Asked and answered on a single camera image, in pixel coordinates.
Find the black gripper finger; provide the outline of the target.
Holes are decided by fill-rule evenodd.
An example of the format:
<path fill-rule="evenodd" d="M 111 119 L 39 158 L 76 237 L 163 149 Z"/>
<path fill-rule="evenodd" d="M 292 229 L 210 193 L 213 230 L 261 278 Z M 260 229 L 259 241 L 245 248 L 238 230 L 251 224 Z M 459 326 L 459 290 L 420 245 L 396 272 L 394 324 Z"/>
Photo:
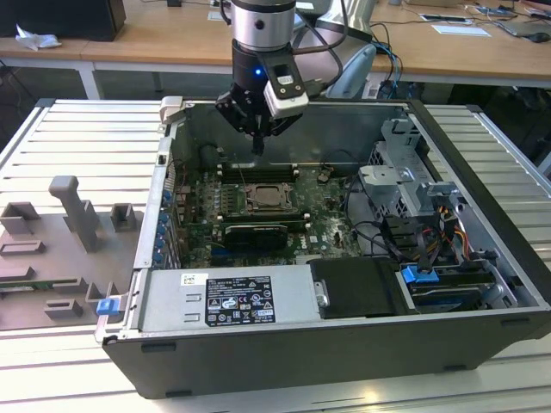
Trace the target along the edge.
<path fill-rule="evenodd" d="M 214 104 L 218 112 L 239 133 L 252 137 L 253 154 L 259 153 L 259 128 L 254 99 L 248 90 L 232 85 Z"/>
<path fill-rule="evenodd" d="M 263 155 L 265 138 L 280 135 L 297 120 L 297 115 L 274 119 L 269 114 L 259 114 L 257 116 L 257 154 Z"/>

